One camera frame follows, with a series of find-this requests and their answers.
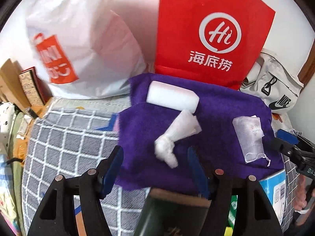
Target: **orange logo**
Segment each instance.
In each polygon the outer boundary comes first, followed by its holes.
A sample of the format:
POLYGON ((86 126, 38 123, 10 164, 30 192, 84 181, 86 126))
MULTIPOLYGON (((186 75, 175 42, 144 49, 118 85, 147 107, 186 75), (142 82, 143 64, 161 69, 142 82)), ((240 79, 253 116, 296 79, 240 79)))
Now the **orange logo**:
POLYGON ((78 79, 72 64, 61 49, 57 36, 44 39, 42 33, 34 37, 36 49, 48 71, 50 82, 64 84, 78 79))

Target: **purple cloth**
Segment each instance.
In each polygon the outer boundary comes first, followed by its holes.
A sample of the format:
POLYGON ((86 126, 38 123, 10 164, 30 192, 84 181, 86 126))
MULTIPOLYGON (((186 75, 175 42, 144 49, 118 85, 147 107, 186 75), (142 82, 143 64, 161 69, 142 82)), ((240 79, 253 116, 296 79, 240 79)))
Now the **purple cloth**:
POLYGON ((142 74, 129 80, 132 107, 119 115, 119 145, 124 149, 124 161, 116 183, 127 190, 158 187, 186 194, 197 192, 187 161, 189 146, 198 146, 202 158, 231 176, 258 180, 283 169, 281 154, 267 147, 274 137, 271 111, 255 96, 225 87, 158 74, 142 74), (202 131, 175 143, 178 167, 171 169, 154 154, 154 141, 162 135, 179 111, 146 103, 150 83, 160 81, 194 91, 200 98, 195 115, 202 131), (246 164, 232 120, 239 116, 260 118, 264 131, 266 159, 246 164))

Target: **white cylindrical object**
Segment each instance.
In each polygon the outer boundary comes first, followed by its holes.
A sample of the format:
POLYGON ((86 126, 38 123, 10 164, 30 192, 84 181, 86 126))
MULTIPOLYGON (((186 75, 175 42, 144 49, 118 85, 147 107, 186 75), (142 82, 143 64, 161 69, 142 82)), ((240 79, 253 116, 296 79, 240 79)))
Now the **white cylindrical object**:
POLYGON ((199 97, 191 90, 159 81, 152 81, 146 102, 178 111, 188 110, 194 113, 199 103, 199 97))

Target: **nike swoosh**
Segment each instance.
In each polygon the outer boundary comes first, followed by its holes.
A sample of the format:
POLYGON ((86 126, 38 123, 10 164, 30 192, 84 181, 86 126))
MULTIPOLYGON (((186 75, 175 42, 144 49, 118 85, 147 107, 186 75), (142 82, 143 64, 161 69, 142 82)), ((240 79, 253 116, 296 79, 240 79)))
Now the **nike swoosh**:
POLYGON ((277 100, 277 101, 274 101, 274 102, 271 102, 268 107, 269 107, 271 110, 278 110, 278 109, 283 109, 283 108, 289 107, 289 106, 276 106, 276 103, 277 103, 277 102, 278 102, 278 100, 277 100))

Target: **bolt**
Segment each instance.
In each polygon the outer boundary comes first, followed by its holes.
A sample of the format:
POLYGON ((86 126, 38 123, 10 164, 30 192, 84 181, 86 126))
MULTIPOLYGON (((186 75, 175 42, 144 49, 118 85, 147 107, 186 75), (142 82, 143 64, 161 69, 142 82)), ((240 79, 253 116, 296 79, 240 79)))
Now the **bolt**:
POLYGON ((256 181, 256 177, 253 175, 248 176, 248 179, 253 182, 256 181))
POLYGON ((62 175, 57 175, 56 177, 55 177, 55 180, 56 181, 60 181, 60 180, 62 180, 63 179, 63 176, 62 175))
POLYGON ((215 170, 215 173, 216 173, 217 175, 223 175, 223 174, 224 174, 224 170, 222 170, 222 169, 216 169, 216 170, 215 170))
POLYGON ((96 173, 96 169, 90 169, 90 170, 88 170, 88 174, 89 174, 90 176, 94 175, 95 173, 96 173))

